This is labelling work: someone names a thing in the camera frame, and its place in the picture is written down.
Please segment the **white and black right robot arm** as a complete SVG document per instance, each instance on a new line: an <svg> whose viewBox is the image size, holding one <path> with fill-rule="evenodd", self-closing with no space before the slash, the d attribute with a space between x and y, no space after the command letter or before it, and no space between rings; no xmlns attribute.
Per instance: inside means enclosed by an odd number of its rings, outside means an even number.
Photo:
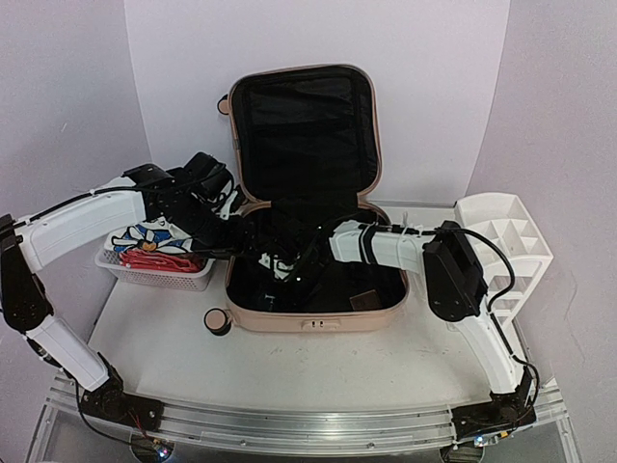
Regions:
<svg viewBox="0 0 617 463"><path fill-rule="evenodd" d="M485 244L505 265L509 282L495 294L489 292L472 239ZM291 289L294 301L313 290L322 269L333 261L421 276L433 315L456 327L486 373L491 387L486 420L505 427L530 413L539 392L538 369L515 353L493 311L494 302L513 288L515 272L497 245L480 233L454 221L426 230L368 224L348 215L318 226L304 247L271 241L258 248L257 256L274 280Z"/></svg>

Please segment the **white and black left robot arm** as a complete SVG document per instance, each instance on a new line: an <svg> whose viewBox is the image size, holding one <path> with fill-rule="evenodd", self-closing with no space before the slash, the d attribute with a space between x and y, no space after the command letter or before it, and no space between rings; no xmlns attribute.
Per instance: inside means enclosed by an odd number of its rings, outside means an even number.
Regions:
<svg viewBox="0 0 617 463"><path fill-rule="evenodd" d="M45 277L75 255L105 244L129 263L187 273L204 260L249 250L249 232L234 211L238 189L227 166L199 152L166 170L143 164L90 190L19 219L1 218L1 312L49 363L84 393L80 404L118 422L153 401L127 392L112 363L95 352L56 305Z"/></svg>

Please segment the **pink hard-shell suitcase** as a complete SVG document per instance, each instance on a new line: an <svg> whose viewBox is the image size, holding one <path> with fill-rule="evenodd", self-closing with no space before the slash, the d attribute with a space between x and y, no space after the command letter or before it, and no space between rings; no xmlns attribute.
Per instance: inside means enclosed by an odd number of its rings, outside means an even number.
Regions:
<svg viewBox="0 0 617 463"><path fill-rule="evenodd" d="M317 224L351 215L363 223L389 222L367 196L380 181L382 159L375 92L351 65L278 69L239 79L220 102L228 115L247 197L241 216ZM388 326L409 293L396 268L331 262L320 288L301 309L260 309L258 257L234 257L225 292L228 314L262 333L368 332ZM375 289L383 308L354 312L349 298Z"/></svg>

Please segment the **white desktop drawer organizer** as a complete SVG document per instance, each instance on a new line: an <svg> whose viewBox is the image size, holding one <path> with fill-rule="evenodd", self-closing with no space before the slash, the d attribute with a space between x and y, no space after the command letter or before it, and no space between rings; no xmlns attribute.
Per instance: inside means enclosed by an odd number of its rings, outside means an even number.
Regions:
<svg viewBox="0 0 617 463"><path fill-rule="evenodd" d="M521 199L514 194L481 193L459 200L456 221L477 232L508 258L515 284L493 304L503 326L510 325L549 268L553 254Z"/></svg>

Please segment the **red patterned cloth item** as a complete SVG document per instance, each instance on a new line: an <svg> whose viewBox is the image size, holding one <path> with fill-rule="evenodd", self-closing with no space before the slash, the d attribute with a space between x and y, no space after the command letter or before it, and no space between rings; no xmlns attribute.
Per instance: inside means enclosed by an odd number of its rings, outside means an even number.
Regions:
<svg viewBox="0 0 617 463"><path fill-rule="evenodd" d="M118 256L121 265L130 269L173 273L198 273L208 263L208 259L194 254L170 255L140 249L120 252Z"/></svg>

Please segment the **white t-shirt blue flower print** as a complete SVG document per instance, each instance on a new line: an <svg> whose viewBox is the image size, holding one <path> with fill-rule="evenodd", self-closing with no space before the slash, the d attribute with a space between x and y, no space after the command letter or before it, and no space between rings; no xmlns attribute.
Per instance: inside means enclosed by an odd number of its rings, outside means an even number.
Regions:
<svg viewBox="0 0 617 463"><path fill-rule="evenodd" d="M192 247L193 238L164 218L112 231L104 244L105 250L116 253L140 250L165 255L188 254Z"/></svg>

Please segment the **white perforated plastic basket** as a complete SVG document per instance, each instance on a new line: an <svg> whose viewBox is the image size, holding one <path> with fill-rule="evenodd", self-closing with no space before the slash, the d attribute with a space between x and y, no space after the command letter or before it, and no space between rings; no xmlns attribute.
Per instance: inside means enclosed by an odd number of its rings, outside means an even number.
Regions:
<svg viewBox="0 0 617 463"><path fill-rule="evenodd" d="M169 231L133 226L110 233L95 264L125 283L203 291L214 261L192 253L191 244Z"/></svg>

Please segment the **dark brown pouch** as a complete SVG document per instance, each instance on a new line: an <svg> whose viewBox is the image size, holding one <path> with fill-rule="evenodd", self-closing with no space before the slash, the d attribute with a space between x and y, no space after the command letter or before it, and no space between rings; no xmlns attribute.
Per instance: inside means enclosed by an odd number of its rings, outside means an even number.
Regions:
<svg viewBox="0 0 617 463"><path fill-rule="evenodd" d="M378 311L383 308L379 293L375 289L352 296L349 302L354 312Z"/></svg>

